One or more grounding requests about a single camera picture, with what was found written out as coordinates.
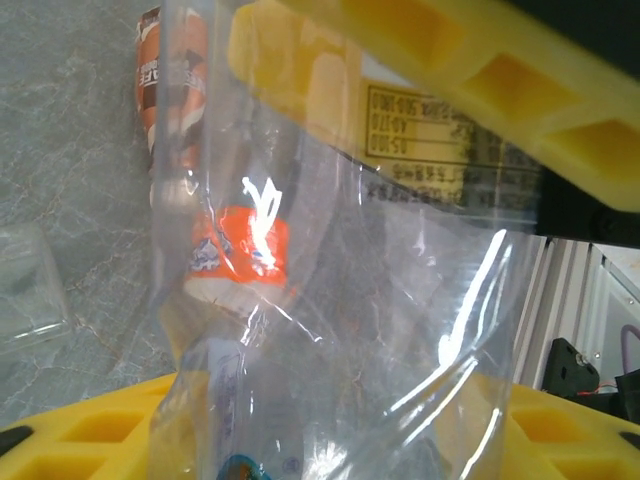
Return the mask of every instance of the gray marble countertop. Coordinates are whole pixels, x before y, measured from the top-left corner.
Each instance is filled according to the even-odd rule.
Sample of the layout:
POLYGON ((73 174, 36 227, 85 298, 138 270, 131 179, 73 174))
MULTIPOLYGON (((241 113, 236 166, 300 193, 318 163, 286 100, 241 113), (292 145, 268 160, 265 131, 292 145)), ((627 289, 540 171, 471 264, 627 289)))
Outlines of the gray marble countertop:
POLYGON ((148 153, 135 24, 157 0, 0 8, 0 225, 47 234, 76 334, 0 366, 0 427, 172 370, 147 308, 148 153))

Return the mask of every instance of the purple cable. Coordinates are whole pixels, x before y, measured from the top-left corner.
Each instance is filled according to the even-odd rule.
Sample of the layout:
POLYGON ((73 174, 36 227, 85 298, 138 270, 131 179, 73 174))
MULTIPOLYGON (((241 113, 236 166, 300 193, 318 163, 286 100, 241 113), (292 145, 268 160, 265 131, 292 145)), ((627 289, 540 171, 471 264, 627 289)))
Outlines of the purple cable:
POLYGON ((620 343, 622 344, 622 372, 626 375, 631 371, 631 359, 629 358, 629 334, 635 335, 640 341, 640 328, 627 324, 620 330, 620 343))

